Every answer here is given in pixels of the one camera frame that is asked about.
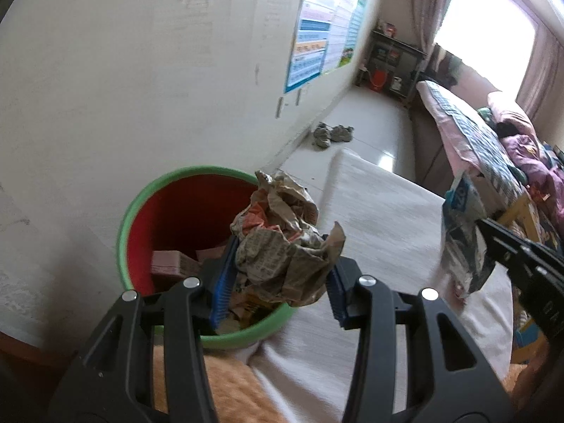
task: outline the shoe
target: shoe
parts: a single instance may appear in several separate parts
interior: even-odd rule
[[[314,130],[314,143],[322,149],[327,149],[329,148],[329,145],[331,145],[331,142],[329,141],[330,136],[331,131],[329,131],[326,124],[321,122]]]
[[[331,141],[351,141],[353,139],[354,127],[344,127],[343,125],[337,125],[331,131],[329,138]]]

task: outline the white wall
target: white wall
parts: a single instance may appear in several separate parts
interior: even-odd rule
[[[413,27],[411,0],[382,0],[380,18],[394,24],[396,38],[408,44],[419,44]]]
[[[143,186],[189,165],[253,172],[349,86],[359,56],[275,119],[299,4],[15,0],[0,25],[3,332],[76,347],[121,290],[116,232]]]

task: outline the floor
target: floor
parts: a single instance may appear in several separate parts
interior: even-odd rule
[[[331,158],[339,148],[350,148],[363,159],[397,175],[415,180],[413,132],[407,110],[399,101],[353,86],[324,120],[328,125],[354,127],[349,143],[332,143],[321,150],[312,135],[290,155],[281,169],[307,187],[319,205]]]

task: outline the bedding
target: bedding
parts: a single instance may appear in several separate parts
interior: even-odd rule
[[[511,123],[517,127],[520,134],[528,135],[534,142],[537,142],[537,134],[535,134],[531,120],[507,94],[501,91],[490,92],[488,94],[488,106],[492,111],[495,123]]]
[[[546,166],[529,135],[513,135],[500,141],[511,160],[527,175],[529,190],[538,191],[533,196],[537,205],[546,206],[560,237],[564,236],[564,172],[558,166]]]
[[[445,149],[448,146],[456,153],[448,158],[455,175],[461,170],[474,178],[483,175],[485,183],[478,180],[475,185],[488,215],[506,209],[517,200],[524,187],[509,170],[513,163],[497,135],[479,114],[464,100],[432,81],[419,82],[417,90],[439,131],[442,130]]]
[[[564,233],[564,172],[552,151],[542,145],[524,111],[503,92],[491,92],[491,109],[474,111],[470,105],[431,81],[417,84],[421,99],[439,128],[453,172],[464,169],[473,176],[490,216],[505,211],[525,186],[553,227],[539,229],[542,242],[561,250]],[[490,116],[495,122],[491,128]],[[560,235],[554,236],[554,229]]]

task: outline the clothing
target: clothing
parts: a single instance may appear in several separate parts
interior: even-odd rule
[[[564,172],[558,166],[548,168],[545,165],[545,154],[539,153],[538,146],[528,135],[513,135],[500,141],[509,158],[527,175],[529,190],[540,193],[533,198],[540,200],[549,195],[543,201],[546,213],[560,237],[564,237]]]

